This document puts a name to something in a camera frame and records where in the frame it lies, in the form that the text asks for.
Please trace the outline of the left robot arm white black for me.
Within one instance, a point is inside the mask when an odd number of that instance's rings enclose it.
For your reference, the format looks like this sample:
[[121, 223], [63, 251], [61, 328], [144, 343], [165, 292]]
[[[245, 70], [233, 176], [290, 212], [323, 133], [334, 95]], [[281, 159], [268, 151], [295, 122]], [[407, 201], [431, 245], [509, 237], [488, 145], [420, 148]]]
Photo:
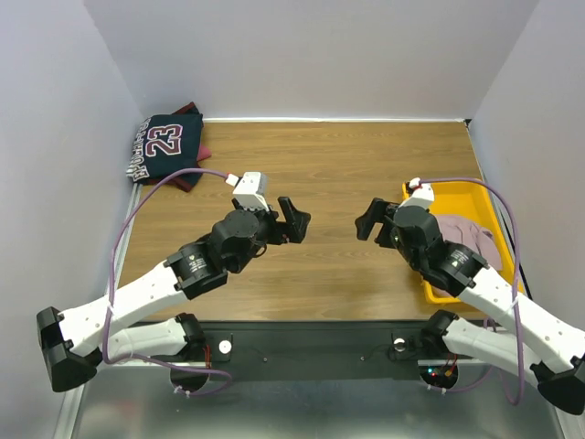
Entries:
[[300, 243], [311, 216], [287, 197], [281, 210], [250, 210], [239, 203], [210, 233], [182, 246], [151, 271], [105, 296], [64, 311], [37, 314], [37, 333], [51, 389], [64, 392], [87, 383], [102, 363], [140, 359], [211, 360], [197, 318], [182, 313], [159, 324], [143, 318], [180, 305], [224, 284], [232, 273], [262, 256], [270, 245]]

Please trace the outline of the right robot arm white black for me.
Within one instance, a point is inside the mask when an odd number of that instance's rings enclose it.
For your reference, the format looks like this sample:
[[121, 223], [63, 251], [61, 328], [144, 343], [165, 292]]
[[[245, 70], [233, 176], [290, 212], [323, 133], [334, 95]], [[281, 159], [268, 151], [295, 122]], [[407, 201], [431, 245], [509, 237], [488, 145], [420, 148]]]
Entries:
[[537, 388], [552, 405], [584, 413], [584, 332], [550, 314], [513, 287], [487, 260], [468, 247], [446, 241], [428, 201], [371, 201], [355, 221], [365, 241], [375, 224], [380, 247], [397, 250], [429, 284], [491, 317], [504, 333], [476, 327], [450, 313], [436, 313], [420, 335], [423, 351], [480, 359]]

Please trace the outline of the pink ribbed tank top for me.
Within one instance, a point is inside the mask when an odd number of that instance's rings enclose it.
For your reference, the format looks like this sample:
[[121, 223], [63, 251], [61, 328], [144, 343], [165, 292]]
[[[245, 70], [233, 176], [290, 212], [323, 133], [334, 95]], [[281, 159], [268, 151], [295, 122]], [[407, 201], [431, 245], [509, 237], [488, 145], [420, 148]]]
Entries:
[[446, 241], [463, 244], [481, 255], [497, 271], [503, 269], [495, 236], [489, 229], [458, 215], [436, 215], [435, 218]]

